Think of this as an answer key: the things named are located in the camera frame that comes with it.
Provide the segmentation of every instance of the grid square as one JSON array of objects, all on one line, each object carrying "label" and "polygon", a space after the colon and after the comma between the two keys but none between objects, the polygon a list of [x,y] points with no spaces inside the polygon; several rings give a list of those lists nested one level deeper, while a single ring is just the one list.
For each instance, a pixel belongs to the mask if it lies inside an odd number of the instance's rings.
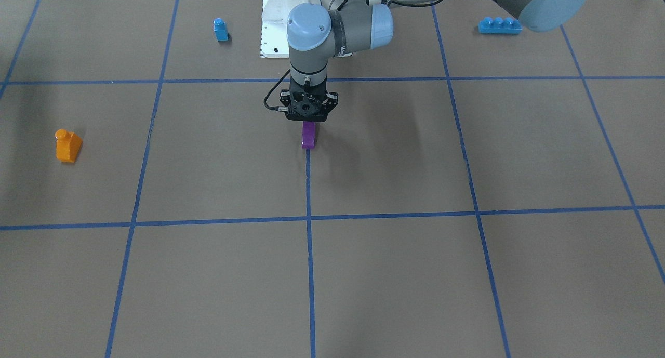
[{"label": "grid square", "polygon": [[314,221],[318,356],[505,356],[473,217]]},{"label": "grid square", "polygon": [[4,81],[36,0],[0,0],[0,78]]},{"label": "grid square", "polygon": [[663,0],[587,0],[565,25],[582,72],[665,75],[662,11]]},{"label": "grid square", "polygon": [[[180,0],[166,78],[278,78],[288,59],[261,58],[263,0]],[[219,43],[212,22],[222,18],[230,40]]]},{"label": "grid square", "polygon": [[[0,102],[0,225],[129,221],[154,84],[9,86]],[[83,139],[55,157],[55,131]]]},{"label": "grid square", "polygon": [[480,209],[630,204],[581,81],[453,86]]},{"label": "grid square", "polygon": [[661,266],[665,262],[665,210],[640,211]]},{"label": "grid square", "polygon": [[663,81],[587,81],[637,204],[665,203]]},{"label": "grid square", "polygon": [[[288,59],[259,58],[261,1],[180,0],[166,78],[280,77],[289,69]],[[230,41],[216,41],[212,31],[216,17],[228,25]],[[395,37],[388,46],[335,58],[328,65],[328,76],[443,76],[432,13],[427,9],[401,8],[393,12],[393,18]],[[399,64],[387,63],[395,55],[401,55]]]},{"label": "grid square", "polygon": [[303,222],[140,227],[113,356],[309,357]]},{"label": "grid square", "polygon": [[272,85],[164,85],[140,220],[305,214],[301,123],[263,107]]},{"label": "grid square", "polygon": [[157,79],[175,0],[42,0],[12,81]]},{"label": "grid square", "polygon": [[510,16],[492,0],[448,0],[436,12],[451,76],[579,75],[559,29],[480,34],[480,20]]},{"label": "grid square", "polygon": [[104,356],[127,228],[0,232],[0,356]]},{"label": "grid square", "polygon": [[483,223],[512,356],[665,355],[665,287],[632,211]]},{"label": "grid square", "polygon": [[441,81],[328,83],[340,105],[311,151],[313,214],[473,210]]}]

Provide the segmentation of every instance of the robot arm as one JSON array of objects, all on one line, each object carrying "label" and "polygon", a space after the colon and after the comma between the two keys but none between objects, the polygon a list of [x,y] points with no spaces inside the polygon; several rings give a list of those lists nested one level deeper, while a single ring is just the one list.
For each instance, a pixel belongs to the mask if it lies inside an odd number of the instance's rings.
[{"label": "robot arm", "polygon": [[[390,8],[442,0],[318,0],[294,7],[287,20],[290,86],[280,101],[292,121],[323,122],[337,105],[326,91],[328,59],[387,45],[392,39]],[[493,0],[536,32],[555,29],[586,0]]]}]

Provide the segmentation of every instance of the purple block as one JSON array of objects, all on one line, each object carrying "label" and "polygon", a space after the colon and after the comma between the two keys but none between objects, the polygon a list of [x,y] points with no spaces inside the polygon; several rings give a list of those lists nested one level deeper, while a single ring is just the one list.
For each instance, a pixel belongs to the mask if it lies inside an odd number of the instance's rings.
[{"label": "purple block", "polygon": [[316,123],[302,122],[302,148],[313,149],[316,138]]}]

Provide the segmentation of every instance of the blue block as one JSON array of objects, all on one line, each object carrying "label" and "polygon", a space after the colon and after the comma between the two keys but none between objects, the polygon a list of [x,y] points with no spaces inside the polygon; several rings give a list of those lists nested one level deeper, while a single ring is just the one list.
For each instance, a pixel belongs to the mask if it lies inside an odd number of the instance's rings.
[{"label": "blue block", "polygon": [[228,41],[229,33],[226,31],[226,23],[220,18],[215,19],[212,24],[214,25],[213,31],[217,37],[217,41]]},{"label": "blue block", "polygon": [[492,18],[487,17],[478,23],[480,33],[498,33],[498,34],[520,34],[522,24],[517,19],[512,18]]}]

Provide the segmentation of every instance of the blue tape line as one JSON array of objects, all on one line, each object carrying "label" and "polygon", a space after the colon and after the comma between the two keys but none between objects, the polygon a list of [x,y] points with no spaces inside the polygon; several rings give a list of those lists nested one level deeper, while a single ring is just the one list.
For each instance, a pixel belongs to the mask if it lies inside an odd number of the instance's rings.
[{"label": "blue tape line", "polygon": [[617,157],[617,153],[615,152],[615,148],[612,146],[612,142],[610,141],[610,137],[607,134],[607,131],[605,130],[605,124],[603,124],[603,119],[601,119],[601,115],[598,112],[598,108],[596,107],[596,102],[593,99],[593,95],[591,95],[591,90],[589,89],[589,84],[587,84],[587,79],[585,78],[584,74],[582,73],[582,67],[580,67],[579,61],[577,60],[577,56],[575,55],[575,51],[573,51],[573,45],[570,43],[570,39],[568,39],[568,34],[566,34],[566,30],[563,28],[563,25],[560,26],[560,28],[561,28],[561,33],[563,34],[563,38],[565,39],[566,44],[568,45],[568,50],[570,50],[570,55],[572,55],[572,57],[573,57],[573,62],[575,63],[575,67],[577,67],[577,72],[579,72],[580,78],[582,78],[582,83],[584,84],[584,89],[587,91],[587,96],[589,97],[589,102],[591,102],[591,108],[593,109],[593,113],[596,116],[596,120],[598,121],[598,125],[601,127],[601,131],[603,132],[603,137],[605,138],[605,143],[607,144],[607,147],[610,150],[610,154],[612,155],[612,159],[615,162],[615,166],[617,167],[617,171],[619,173],[619,177],[621,178],[621,182],[624,184],[626,194],[628,195],[628,198],[630,200],[630,206],[632,206],[632,209],[635,212],[635,216],[637,217],[637,221],[640,224],[640,228],[642,229],[642,235],[644,235],[644,239],[646,240],[646,244],[649,247],[649,251],[651,251],[651,256],[653,257],[654,262],[656,263],[656,267],[658,268],[658,272],[660,273],[660,279],[663,281],[663,284],[665,284],[665,270],[663,270],[663,266],[660,263],[660,259],[658,259],[658,254],[656,253],[656,249],[654,248],[654,245],[651,242],[651,237],[649,236],[649,233],[646,230],[646,226],[644,225],[644,221],[642,221],[642,216],[640,214],[639,209],[637,208],[637,205],[635,204],[635,199],[632,195],[632,192],[630,192],[630,187],[628,185],[628,181],[626,180],[626,177],[623,173],[623,169],[621,168],[621,165],[619,164],[619,160],[618,160],[618,157]]},{"label": "blue tape line", "polygon": [[306,216],[280,216],[275,218],[228,218],[228,219],[201,219],[201,220],[155,220],[137,221],[137,227],[159,226],[196,226],[203,224],[238,224],[238,223],[273,223],[278,221],[306,221]]},{"label": "blue tape line", "polygon": [[309,349],[311,358],[316,358],[316,322],[314,313],[314,253],[312,244],[312,200],[311,200],[311,157],[305,152],[305,194],[307,200],[307,268],[309,273]]},{"label": "blue tape line", "polygon": [[69,81],[10,81],[7,85],[93,85],[93,84],[157,84],[158,79],[70,79]]},{"label": "blue tape line", "polygon": [[640,210],[662,210],[662,209],[665,209],[665,205],[641,205],[641,206],[637,206],[637,209],[640,209]]},{"label": "blue tape line", "polygon": [[33,12],[30,14],[30,19],[28,20],[28,24],[25,27],[25,31],[23,31],[23,36],[21,36],[21,41],[19,41],[19,46],[16,48],[14,57],[11,59],[11,64],[9,65],[7,76],[5,76],[5,81],[2,85],[2,88],[0,88],[0,99],[2,99],[2,96],[5,94],[5,89],[7,88],[7,83],[9,83],[9,79],[11,79],[11,74],[14,73],[14,67],[16,67],[16,63],[19,60],[19,55],[21,54],[21,50],[23,49],[25,40],[28,37],[28,32],[30,32],[30,27],[33,26],[33,21],[35,21],[35,16],[37,15],[37,10],[39,9],[40,4],[41,0],[35,1],[35,7],[33,7]]},{"label": "blue tape line", "polygon": [[[665,76],[585,76],[586,79],[665,79]],[[528,81],[529,79],[581,79],[578,76],[451,76],[446,77],[367,77],[367,78],[329,78],[331,82],[361,81]],[[200,83],[276,83],[278,78],[183,78],[164,79],[164,84],[200,84]],[[157,84],[158,79],[90,79],[89,81],[7,81],[7,85],[93,85],[93,84]]]},{"label": "blue tape line", "polygon": [[24,226],[0,226],[0,231],[24,231],[24,230],[66,230],[76,228],[112,228],[129,227],[129,222],[111,223],[65,223],[65,224],[33,224]]},{"label": "blue tape line", "polygon": [[394,218],[432,218],[441,216],[474,216],[474,211],[444,211],[444,212],[405,212],[393,214],[348,214],[348,215],[318,215],[312,220],[354,220],[354,219],[394,219]]},{"label": "blue tape line", "polygon": [[127,266],[129,263],[130,253],[131,253],[131,242],[134,239],[134,231],[136,227],[136,216],[138,216],[138,207],[141,202],[141,192],[143,189],[143,178],[145,177],[145,169],[148,165],[148,156],[150,155],[150,138],[152,137],[152,130],[155,125],[155,116],[157,115],[157,109],[159,108],[159,98],[162,94],[162,84],[164,81],[164,73],[166,72],[166,63],[168,62],[168,53],[171,46],[171,37],[173,37],[173,29],[176,25],[176,15],[178,14],[178,4],[180,0],[175,0],[173,5],[173,13],[171,14],[171,25],[169,26],[168,36],[166,37],[166,48],[164,49],[164,59],[162,60],[162,70],[159,73],[159,84],[157,85],[157,92],[155,93],[155,102],[152,108],[152,117],[150,118],[150,129],[148,130],[148,138],[145,141],[145,151],[143,152],[143,162],[141,164],[141,173],[138,178],[138,185],[136,186],[136,199],[134,204],[134,210],[131,212],[131,225],[129,228],[129,233],[127,235],[127,244],[125,246],[125,255],[123,258],[123,268],[121,269],[121,277],[118,281],[118,292],[116,294],[116,303],[113,308],[113,317],[111,318],[111,326],[109,329],[109,340],[107,341],[107,351],[105,358],[110,358],[111,351],[113,348],[113,339],[116,332],[116,325],[118,323],[118,314],[119,307],[121,306],[121,300],[123,298],[123,288],[125,275],[127,273]]},{"label": "blue tape line", "polygon": [[485,79],[580,79],[579,76],[460,76],[452,81],[484,81]]},{"label": "blue tape line", "polygon": [[[508,210],[480,210],[478,214],[491,215],[520,215],[520,214],[562,214],[594,211],[631,211],[632,206],[595,206],[595,207],[559,207],[549,209],[508,209]],[[663,210],[665,205],[637,206],[640,210]],[[437,218],[451,216],[475,216],[475,211],[440,211],[440,212],[405,212],[387,214],[344,214],[344,215],[318,215],[318,216],[276,216],[268,218],[225,218],[201,220],[147,220],[136,221],[136,227],[159,226],[194,226],[204,224],[238,224],[238,223],[274,223],[280,221],[324,221],[324,220],[361,220],[361,219],[395,219],[395,218]],[[130,227],[130,221],[117,221],[110,223],[64,223],[64,224],[35,224],[23,226],[0,226],[0,231],[24,230],[62,230],[78,228],[112,228]]]},{"label": "blue tape line", "polygon": [[665,79],[665,76],[584,76],[585,79]]},{"label": "blue tape line", "polygon": [[164,84],[200,84],[200,83],[276,83],[278,78],[171,78]]},{"label": "blue tape line", "polygon": [[492,270],[492,263],[489,258],[489,249],[487,249],[487,240],[485,239],[485,230],[483,228],[483,222],[480,217],[480,209],[478,208],[478,200],[475,195],[475,187],[473,187],[473,176],[471,173],[471,166],[469,164],[469,159],[467,157],[466,146],[464,144],[464,136],[461,130],[461,124],[459,123],[459,115],[457,110],[457,103],[455,101],[455,93],[453,91],[452,81],[450,79],[450,73],[448,70],[448,64],[446,60],[446,50],[444,48],[444,41],[441,37],[441,31],[439,29],[439,21],[437,20],[436,10],[434,6],[432,8],[432,17],[434,18],[434,27],[436,28],[436,36],[439,40],[439,49],[441,51],[441,60],[444,63],[444,71],[446,72],[446,83],[448,86],[448,93],[450,94],[450,103],[453,109],[453,115],[455,116],[455,125],[457,126],[458,135],[459,135],[459,146],[461,147],[461,154],[464,158],[464,163],[466,164],[466,171],[469,178],[469,189],[471,192],[471,198],[473,200],[473,210],[475,213],[475,220],[478,225],[478,232],[480,233],[480,241],[483,245],[483,254],[485,256],[485,265],[487,266],[487,275],[489,277],[489,284],[492,289],[492,297],[494,298],[494,307],[496,308],[497,320],[499,322],[499,329],[501,329],[501,339],[503,340],[503,350],[506,353],[506,358],[511,358],[510,348],[508,344],[508,334],[506,333],[506,326],[503,322],[503,313],[501,313],[501,303],[499,302],[499,293],[497,291],[496,282],[494,280],[494,270]]},{"label": "blue tape line", "polygon": [[127,243],[125,244],[125,254],[123,256],[123,268],[121,268],[121,278],[118,280],[118,291],[116,293],[116,301],[113,305],[113,316],[111,317],[111,327],[109,328],[109,339],[107,340],[107,350],[104,354],[105,358],[111,357],[111,349],[113,349],[113,339],[116,335],[116,326],[118,325],[118,314],[121,310],[121,299],[123,298],[124,280],[127,275],[127,265],[129,263],[129,255],[131,252],[131,241],[134,239],[134,226],[130,226],[127,235]]},{"label": "blue tape line", "polygon": [[599,207],[561,207],[553,209],[511,209],[511,210],[485,210],[480,215],[517,215],[517,214],[560,214],[567,212],[593,212],[593,211],[625,211],[633,210],[632,206],[599,206]]}]

